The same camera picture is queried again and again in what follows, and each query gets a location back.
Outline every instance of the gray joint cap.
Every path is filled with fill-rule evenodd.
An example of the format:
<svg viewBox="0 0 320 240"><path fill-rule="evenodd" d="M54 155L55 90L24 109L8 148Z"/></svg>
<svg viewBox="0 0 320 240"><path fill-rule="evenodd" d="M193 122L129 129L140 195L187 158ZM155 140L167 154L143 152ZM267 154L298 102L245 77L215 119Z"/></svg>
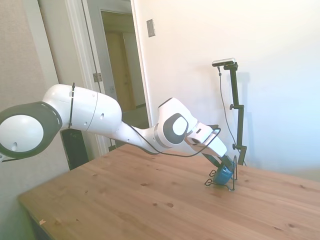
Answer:
<svg viewBox="0 0 320 240"><path fill-rule="evenodd" d="M59 113L52 106L43 101L7 108L0 112L0 124L6 119L16 115L26 115L36 119L43 128L43 138L38 146L25 152L11 151L0 143L0 153L10 158L25 159L41 153L50 145L62 127L62 119Z"/></svg>
<svg viewBox="0 0 320 240"><path fill-rule="evenodd" d="M174 123L178 120L178 118L183 118L186 121L186 128L182 135L177 135L174 132ZM187 120L180 114L176 113L169 117L163 124L163 133L165 138L172 144L180 144L183 142L187 135L189 124Z"/></svg>

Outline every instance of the black metal pole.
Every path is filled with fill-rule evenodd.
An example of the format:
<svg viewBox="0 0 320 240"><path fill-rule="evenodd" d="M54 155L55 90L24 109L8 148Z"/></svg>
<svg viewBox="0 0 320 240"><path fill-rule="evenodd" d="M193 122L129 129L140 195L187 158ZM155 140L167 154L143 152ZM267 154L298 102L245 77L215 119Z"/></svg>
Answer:
<svg viewBox="0 0 320 240"><path fill-rule="evenodd" d="M243 165L245 162L245 156L247 151L247 147L242 145L242 139L243 139L243 133L244 133L245 106L239 105L237 73L236 73L238 70L238 63L235 62L234 64L225 65L223 69L230 71L232 99L233 99L233 104L231 104L230 110L232 109L238 110L236 145L233 145L233 149L240 150L238 164Z"/></svg>

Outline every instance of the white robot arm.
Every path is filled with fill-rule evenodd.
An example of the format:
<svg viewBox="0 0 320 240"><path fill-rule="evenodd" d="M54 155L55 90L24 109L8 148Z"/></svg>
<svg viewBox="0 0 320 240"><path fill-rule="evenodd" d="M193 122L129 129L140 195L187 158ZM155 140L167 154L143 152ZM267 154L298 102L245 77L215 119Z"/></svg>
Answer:
<svg viewBox="0 0 320 240"><path fill-rule="evenodd" d="M148 129L122 121L113 98L81 87L57 84L40 102L8 108L0 113L0 162L35 156L48 147L55 135L72 128L106 136L158 154L183 141L199 152L223 157L226 146L218 130L199 122L176 98L158 108L158 123Z"/></svg>

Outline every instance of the wooden table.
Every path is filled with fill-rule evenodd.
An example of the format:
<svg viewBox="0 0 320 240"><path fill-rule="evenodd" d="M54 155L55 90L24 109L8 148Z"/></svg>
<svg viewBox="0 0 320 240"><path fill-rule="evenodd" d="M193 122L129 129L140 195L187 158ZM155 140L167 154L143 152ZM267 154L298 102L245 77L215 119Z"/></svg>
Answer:
<svg viewBox="0 0 320 240"><path fill-rule="evenodd" d="M54 240L320 239L320 183L239 166L231 192L213 168L125 145L19 200Z"/></svg>

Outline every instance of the black wire stand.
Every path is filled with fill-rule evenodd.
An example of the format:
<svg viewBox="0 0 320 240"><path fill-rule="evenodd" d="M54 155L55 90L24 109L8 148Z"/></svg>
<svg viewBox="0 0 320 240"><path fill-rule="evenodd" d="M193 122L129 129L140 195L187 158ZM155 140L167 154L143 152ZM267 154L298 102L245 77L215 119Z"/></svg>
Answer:
<svg viewBox="0 0 320 240"><path fill-rule="evenodd" d="M235 188L235 181L238 180L238 167L237 167L237 156L234 156L233 157L233 165L235 166L235 169L233 171L233 175L231 177L232 179L232 188L230 188L227 184L219 184L219 183L216 183L214 182L214 177L217 173L216 170L212 170L210 173L209 173L209 177L207 181L205 181L204 185L209 187L211 185L218 185L218 186L223 186L223 187L226 187L229 191L234 191L236 188Z"/></svg>

